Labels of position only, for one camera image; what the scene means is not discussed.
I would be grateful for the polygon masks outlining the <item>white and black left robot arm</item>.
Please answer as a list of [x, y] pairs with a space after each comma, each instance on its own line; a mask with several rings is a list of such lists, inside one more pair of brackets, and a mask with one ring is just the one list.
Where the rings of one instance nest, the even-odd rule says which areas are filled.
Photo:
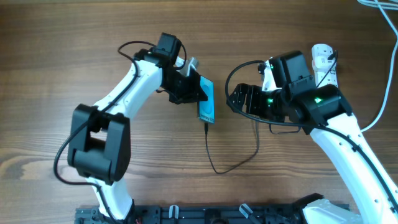
[[214, 84], [197, 72], [197, 60], [179, 58], [182, 42], [163, 33], [157, 44], [128, 59], [126, 76], [93, 106], [78, 105], [72, 116], [68, 165], [96, 192], [99, 208], [94, 221], [135, 223], [134, 200], [126, 189], [124, 174], [131, 158], [131, 121], [150, 95], [169, 94], [170, 102], [196, 103], [198, 118], [213, 123]]

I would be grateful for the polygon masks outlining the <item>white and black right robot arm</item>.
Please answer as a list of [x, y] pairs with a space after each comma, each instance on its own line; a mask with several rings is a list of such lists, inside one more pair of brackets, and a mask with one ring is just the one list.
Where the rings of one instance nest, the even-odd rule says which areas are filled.
[[298, 203], [304, 223], [396, 223], [397, 186], [361, 132], [348, 100], [334, 85], [319, 87], [303, 53], [258, 61], [262, 86], [241, 83], [226, 92], [227, 105], [259, 123], [296, 126], [331, 160], [358, 207], [333, 205], [321, 195]]

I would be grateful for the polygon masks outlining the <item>blue Galaxy smartphone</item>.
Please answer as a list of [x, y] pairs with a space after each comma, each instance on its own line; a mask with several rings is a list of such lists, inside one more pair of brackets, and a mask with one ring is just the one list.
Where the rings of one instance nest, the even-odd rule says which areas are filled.
[[215, 123], [214, 84], [211, 80], [201, 77], [200, 87], [207, 96], [207, 100], [198, 102], [198, 118], [204, 122]]

